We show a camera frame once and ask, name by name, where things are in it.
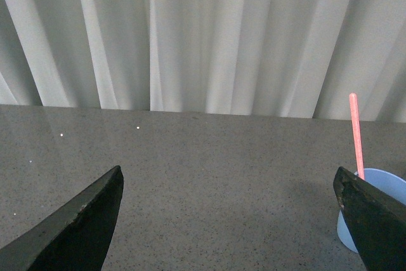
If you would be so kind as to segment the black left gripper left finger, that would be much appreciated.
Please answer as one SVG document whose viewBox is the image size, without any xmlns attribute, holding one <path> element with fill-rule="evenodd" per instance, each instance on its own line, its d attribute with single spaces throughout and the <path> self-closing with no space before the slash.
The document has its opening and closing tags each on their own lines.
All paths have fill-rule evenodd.
<svg viewBox="0 0 406 271">
<path fill-rule="evenodd" d="M 101 270 L 123 190 L 124 177 L 115 166 L 1 248 L 1 270 Z"/>
</svg>

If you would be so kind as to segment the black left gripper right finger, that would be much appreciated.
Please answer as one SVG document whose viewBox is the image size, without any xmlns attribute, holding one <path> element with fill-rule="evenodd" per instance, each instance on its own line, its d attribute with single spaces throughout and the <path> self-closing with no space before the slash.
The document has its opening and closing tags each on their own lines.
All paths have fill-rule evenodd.
<svg viewBox="0 0 406 271">
<path fill-rule="evenodd" d="M 344 167 L 333 188 L 367 270 L 405 270 L 405 204 Z"/>
</svg>

